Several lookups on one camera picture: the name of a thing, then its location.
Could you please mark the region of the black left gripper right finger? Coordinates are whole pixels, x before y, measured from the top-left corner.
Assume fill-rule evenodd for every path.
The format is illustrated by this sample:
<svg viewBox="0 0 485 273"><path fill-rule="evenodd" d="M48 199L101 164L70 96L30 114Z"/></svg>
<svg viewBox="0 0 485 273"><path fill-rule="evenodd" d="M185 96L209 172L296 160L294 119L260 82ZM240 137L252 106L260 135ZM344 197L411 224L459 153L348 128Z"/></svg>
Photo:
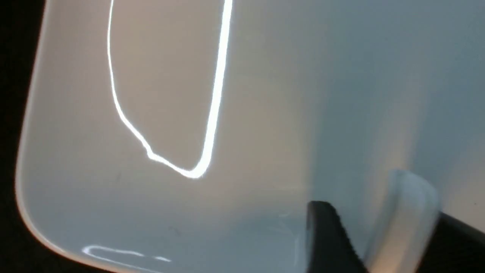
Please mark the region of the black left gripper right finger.
<svg viewBox="0 0 485 273"><path fill-rule="evenodd" d="M484 233L452 216L441 213L417 272L483 273L484 271Z"/></svg>

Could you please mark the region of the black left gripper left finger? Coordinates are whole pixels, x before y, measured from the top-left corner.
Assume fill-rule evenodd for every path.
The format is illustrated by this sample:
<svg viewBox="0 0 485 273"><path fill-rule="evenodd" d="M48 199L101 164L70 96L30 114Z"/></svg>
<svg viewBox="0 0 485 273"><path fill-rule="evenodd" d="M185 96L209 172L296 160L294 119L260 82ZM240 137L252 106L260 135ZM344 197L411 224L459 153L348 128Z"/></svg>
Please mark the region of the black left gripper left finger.
<svg viewBox="0 0 485 273"><path fill-rule="evenodd" d="M336 209L326 201L307 206L307 273L367 273Z"/></svg>

